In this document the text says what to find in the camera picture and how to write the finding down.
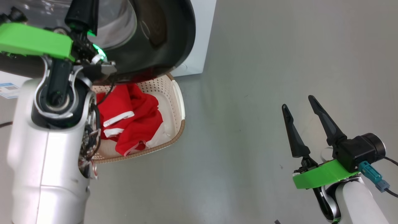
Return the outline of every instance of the blue connector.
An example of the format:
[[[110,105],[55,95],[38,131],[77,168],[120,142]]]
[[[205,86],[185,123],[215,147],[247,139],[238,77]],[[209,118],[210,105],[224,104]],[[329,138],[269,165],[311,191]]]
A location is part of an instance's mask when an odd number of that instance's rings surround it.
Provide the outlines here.
[[[385,189],[390,188],[390,185],[385,180],[383,180],[383,176],[379,174],[379,172],[377,172],[367,161],[363,161],[362,163],[360,163],[358,166],[358,170],[365,177],[371,180],[380,192],[384,192]]]

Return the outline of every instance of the gray floor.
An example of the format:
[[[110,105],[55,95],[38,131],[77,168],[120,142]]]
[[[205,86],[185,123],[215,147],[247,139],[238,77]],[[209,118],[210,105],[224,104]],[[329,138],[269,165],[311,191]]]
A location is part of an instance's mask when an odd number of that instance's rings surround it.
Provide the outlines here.
[[[317,161],[327,144],[309,94],[349,137],[374,132],[397,159],[397,20],[395,0],[218,0],[204,73],[177,79],[183,136],[159,152],[99,165],[85,223],[326,223],[312,191],[293,185],[300,159],[291,158],[281,105]],[[0,110],[1,121],[11,117]],[[0,130],[1,142],[8,132]],[[1,153],[1,198],[10,201]],[[398,191],[396,167],[375,167]],[[395,223],[398,200],[368,186]]]

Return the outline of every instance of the white appliance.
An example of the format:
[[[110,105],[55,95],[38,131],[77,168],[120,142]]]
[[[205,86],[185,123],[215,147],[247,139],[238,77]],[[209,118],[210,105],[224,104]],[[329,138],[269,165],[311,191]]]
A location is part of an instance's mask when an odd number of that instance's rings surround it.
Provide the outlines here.
[[[171,72],[174,77],[200,74],[203,72],[216,1],[191,0],[196,19],[195,43],[188,58]]]

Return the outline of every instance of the sticker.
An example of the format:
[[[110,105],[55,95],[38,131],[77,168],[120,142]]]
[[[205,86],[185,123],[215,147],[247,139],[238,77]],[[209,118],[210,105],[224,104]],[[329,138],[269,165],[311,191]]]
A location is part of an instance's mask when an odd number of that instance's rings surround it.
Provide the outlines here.
[[[20,93],[18,86],[12,83],[0,83],[0,96],[7,99],[17,98]]]

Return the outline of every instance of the laundry basket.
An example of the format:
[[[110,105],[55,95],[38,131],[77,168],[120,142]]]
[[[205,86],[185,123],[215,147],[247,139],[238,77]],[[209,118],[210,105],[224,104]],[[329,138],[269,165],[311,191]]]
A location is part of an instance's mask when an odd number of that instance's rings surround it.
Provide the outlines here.
[[[128,156],[122,156],[115,151],[116,142],[112,140],[101,140],[101,146],[94,155],[95,163],[116,162],[145,155],[160,149],[164,149],[175,143],[185,127],[185,108],[181,90],[171,74],[156,79],[137,83],[142,92],[153,95],[159,101],[159,111],[162,114],[166,133],[171,137],[169,142],[156,147],[145,149]],[[110,86],[94,86],[96,93],[107,92]]]

